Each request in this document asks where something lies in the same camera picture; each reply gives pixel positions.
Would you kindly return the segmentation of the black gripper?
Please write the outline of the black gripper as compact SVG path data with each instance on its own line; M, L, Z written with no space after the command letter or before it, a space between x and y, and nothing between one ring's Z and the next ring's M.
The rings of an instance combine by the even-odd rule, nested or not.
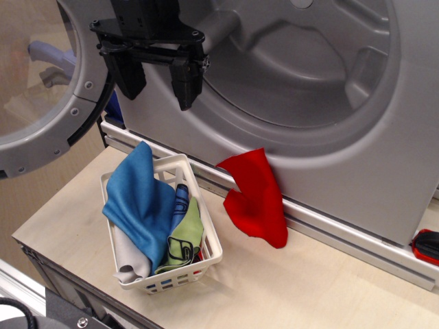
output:
M95 19L99 54L120 91L134 100L147 82L141 62L170 66L171 85L182 111L202 92L209 67L204 34L180 20L178 1L111 1L112 19Z

